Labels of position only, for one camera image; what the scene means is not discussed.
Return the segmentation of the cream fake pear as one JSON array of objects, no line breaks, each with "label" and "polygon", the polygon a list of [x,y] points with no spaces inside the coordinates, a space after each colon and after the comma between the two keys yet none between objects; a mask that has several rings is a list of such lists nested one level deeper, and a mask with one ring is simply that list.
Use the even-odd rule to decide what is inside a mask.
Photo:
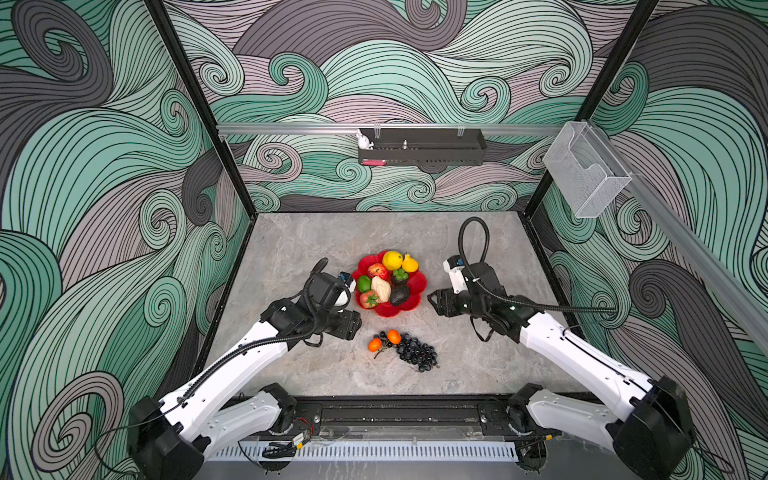
[{"label": "cream fake pear", "polygon": [[376,295],[378,303],[383,304],[389,301],[392,286],[388,281],[378,276],[374,276],[371,281],[371,290]]}]

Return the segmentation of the green fake lime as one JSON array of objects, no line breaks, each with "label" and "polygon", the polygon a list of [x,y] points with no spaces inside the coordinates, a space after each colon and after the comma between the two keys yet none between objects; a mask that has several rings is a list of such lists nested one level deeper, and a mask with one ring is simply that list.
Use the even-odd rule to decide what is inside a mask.
[{"label": "green fake lime", "polygon": [[357,286],[357,291],[359,293],[366,293],[366,292],[370,291],[371,288],[372,288],[372,280],[367,275],[361,275],[356,280],[356,286]]}]

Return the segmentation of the small orange fake tangerine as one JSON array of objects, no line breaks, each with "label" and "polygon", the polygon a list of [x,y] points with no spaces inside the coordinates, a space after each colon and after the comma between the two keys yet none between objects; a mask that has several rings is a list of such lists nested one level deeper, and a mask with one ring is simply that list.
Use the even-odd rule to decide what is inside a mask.
[{"label": "small orange fake tangerine", "polygon": [[368,350],[374,353],[381,350],[382,347],[383,347],[383,341],[380,338],[374,338],[368,344]]}]

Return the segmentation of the small yellow fake lemon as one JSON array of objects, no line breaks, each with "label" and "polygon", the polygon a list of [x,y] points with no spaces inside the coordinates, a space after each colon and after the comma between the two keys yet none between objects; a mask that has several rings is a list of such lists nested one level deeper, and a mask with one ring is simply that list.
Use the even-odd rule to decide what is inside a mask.
[{"label": "small yellow fake lemon", "polygon": [[419,270],[419,263],[410,254],[406,254],[402,261],[401,268],[406,273],[414,273]]}]

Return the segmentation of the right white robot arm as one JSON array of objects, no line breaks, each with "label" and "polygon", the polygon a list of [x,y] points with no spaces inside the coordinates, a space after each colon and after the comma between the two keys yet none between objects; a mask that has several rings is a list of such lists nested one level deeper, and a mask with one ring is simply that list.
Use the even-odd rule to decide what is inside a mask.
[{"label": "right white robot arm", "polygon": [[569,332],[546,307],[507,296],[485,262],[468,266],[453,256],[443,268],[450,287],[428,296],[438,315],[484,321],[493,333],[546,357],[595,398],[528,384],[507,407],[515,433],[560,431],[615,453],[642,479],[672,476],[696,440],[687,394],[675,380],[654,380]]}]

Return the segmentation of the red fake apple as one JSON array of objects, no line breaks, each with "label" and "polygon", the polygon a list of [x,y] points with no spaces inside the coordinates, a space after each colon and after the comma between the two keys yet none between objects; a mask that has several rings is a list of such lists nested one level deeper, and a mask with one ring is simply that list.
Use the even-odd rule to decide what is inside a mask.
[{"label": "red fake apple", "polygon": [[382,263],[374,263],[367,269],[368,276],[373,279],[374,277],[380,278],[383,281],[389,281],[391,279],[391,271],[388,270]]}]

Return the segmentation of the red fake mango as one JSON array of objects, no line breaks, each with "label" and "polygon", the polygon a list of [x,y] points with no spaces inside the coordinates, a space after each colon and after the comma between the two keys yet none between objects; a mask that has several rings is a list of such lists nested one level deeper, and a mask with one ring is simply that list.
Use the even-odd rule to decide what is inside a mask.
[{"label": "red fake mango", "polygon": [[380,298],[375,291],[369,290],[359,294],[358,302],[362,308],[371,310],[380,304]]}]

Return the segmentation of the dark fake avocado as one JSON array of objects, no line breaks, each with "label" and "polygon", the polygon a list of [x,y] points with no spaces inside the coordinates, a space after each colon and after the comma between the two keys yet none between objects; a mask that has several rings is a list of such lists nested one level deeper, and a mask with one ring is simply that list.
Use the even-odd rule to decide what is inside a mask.
[{"label": "dark fake avocado", "polygon": [[392,306],[400,306],[411,296],[410,287],[406,283],[397,284],[392,288],[389,303]]}]

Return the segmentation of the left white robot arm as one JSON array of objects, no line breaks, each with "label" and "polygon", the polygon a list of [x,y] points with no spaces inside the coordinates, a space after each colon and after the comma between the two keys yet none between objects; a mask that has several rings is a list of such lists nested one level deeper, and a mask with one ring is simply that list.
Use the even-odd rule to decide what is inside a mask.
[{"label": "left white robot arm", "polygon": [[349,309],[355,281],[316,266],[301,291],[275,300],[226,353],[159,400],[130,410],[127,450],[141,479],[191,479],[219,450],[256,433],[292,431],[296,400],[277,383],[237,404],[232,398],[262,370],[312,336],[351,341],[362,325]]}]

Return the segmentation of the large yellow fake lemon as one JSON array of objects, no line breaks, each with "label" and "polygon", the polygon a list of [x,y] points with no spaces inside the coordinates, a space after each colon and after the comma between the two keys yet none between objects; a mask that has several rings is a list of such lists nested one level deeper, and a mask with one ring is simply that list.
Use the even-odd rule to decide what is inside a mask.
[{"label": "large yellow fake lemon", "polygon": [[382,257],[382,264],[389,271],[395,271],[402,267],[404,257],[397,251],[387,251]]}]

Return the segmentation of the dark fake grape bunch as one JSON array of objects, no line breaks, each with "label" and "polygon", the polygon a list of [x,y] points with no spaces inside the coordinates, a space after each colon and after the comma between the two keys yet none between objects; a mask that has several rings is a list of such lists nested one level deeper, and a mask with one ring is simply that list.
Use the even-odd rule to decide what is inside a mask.
[{"label": "dark fake grape bunch", "polygon": [[396,345],[400,360],[413,366],[418,372],[428,372],[439,367],[438,354],[434,346],[421,341],[418,337],[404,334]]}]

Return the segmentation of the dark maroon fake fruit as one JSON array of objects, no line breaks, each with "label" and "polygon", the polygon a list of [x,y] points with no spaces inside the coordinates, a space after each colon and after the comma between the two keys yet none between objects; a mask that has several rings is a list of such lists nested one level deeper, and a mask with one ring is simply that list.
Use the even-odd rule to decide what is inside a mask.
[{"label": "dark maroon fake fruit", "polygon": [[392,281],[395,284],[407,283],[409,280],[409,274],[402,268],[394,270],[392,272]]}]

